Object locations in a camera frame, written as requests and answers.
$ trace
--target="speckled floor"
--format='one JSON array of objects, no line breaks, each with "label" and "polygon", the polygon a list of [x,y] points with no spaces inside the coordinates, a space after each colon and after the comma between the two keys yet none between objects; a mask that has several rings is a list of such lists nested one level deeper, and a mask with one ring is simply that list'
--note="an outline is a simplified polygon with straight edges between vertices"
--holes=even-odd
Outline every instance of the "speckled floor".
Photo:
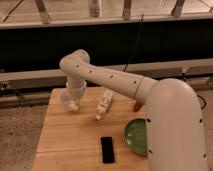
[{"label": "speckled floor", "polygon": [[[198,92],[206,101],[203,110],[207,155],[213,171],[213,90]],[[0,171],[30,171],[47,106],[0,110]]]}]

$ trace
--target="black wall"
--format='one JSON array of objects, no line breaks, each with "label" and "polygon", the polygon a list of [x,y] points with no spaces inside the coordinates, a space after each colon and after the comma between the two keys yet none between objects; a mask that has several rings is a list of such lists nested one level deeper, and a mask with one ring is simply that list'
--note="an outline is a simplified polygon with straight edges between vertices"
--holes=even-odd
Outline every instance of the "black wall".
[{"label": "black wall", "polygon": [[[85,49],[95,65],[124,64],[140,23],[0,30],[0,69],[58,68],[60,59]],[[131,63],[213,57],[213,20],[146,22]]]}]

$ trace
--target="black dot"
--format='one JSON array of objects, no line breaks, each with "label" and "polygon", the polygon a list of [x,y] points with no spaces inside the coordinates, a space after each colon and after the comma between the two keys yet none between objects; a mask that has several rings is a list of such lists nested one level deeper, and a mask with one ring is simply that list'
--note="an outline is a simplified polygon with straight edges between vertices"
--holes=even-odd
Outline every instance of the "black dot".
[{"label": "black dot", "polygon": [[153,154],[152,150],[149,150],[149,153],[150,153],[150,154]]},{"label": "black dot", "polygon": [[151,122],[151,119],[148,118],[148,119],[146,119],[146,121],[147,121],[147,122]]}]

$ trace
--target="railing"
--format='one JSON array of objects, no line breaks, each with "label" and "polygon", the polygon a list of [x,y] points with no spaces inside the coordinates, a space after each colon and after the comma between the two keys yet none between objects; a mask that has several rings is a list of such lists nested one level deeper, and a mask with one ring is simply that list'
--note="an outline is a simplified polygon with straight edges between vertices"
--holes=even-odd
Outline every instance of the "railing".
[{"label": "railing", "polygon": [[0,28],[213,18],[209,0],[1,0]]}]

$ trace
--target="cable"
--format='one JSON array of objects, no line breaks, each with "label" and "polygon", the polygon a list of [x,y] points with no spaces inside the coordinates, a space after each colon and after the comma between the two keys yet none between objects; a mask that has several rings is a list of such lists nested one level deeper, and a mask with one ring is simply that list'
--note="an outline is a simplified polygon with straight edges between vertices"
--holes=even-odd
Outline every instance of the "cable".
[{"label": "cable", "polygon": [[133,47],[133,49],[132,49],[132,51],[131,51],[131,54],[130,54],[130,56],[129,56],[129,59],[128,59],[127,63],[126,63],[126,66],[125,66],[124,69],[123,69],[123,72],[126,71],[128,65],[129,65],[130,62],[132,61],[132,58],[134,57],[135,51],[136,51],[136,49],[137,49],[137,47],[138,47],[138,44],[139,44],[139,42],[140,42],[141,33],[142,33],[142,25],[143,25],[143,18],[144,18],[144,14],[142,14],[142,16],[141,16],[140,27],[139,27],[139,32],[138,32],[138,35],[137,35],[137,39],[136,39],[136,41],[135,41],[135,45],[134,45],[134,47]]},{"label": "cable", "polygon": [[21,3],[23,2],[24,0],[20,0],[7,14],[7,16],[5,17],[5,19],[2,21],[2,22],[6,22],[7,19],[10,17],[10,15],[21,5]]},{"label": "cable", "polygon": [[[182,73],[182,77],[183,77],[183,81],[186,82],[186,74],[184,72]],[[198,95],[198,94],[197,94],[197,97],[200,98],[203,101],[203,106],[201,106],[201,109],[202,110],[205,109],[206,105],[207,105],[206,99],[204,97],[202,97],[201,95]]]},{"label": "cable", "polygon": [[197,94],[197,97],[199,97],[199,98],[203,101],[203,106],[201,106],[201,109],[202,109],[202,110],[205,109],[205,108],[206,108],[206,105],[207,105],[206,99],[205,99],[204,97],[198,95],[198,94]]}]

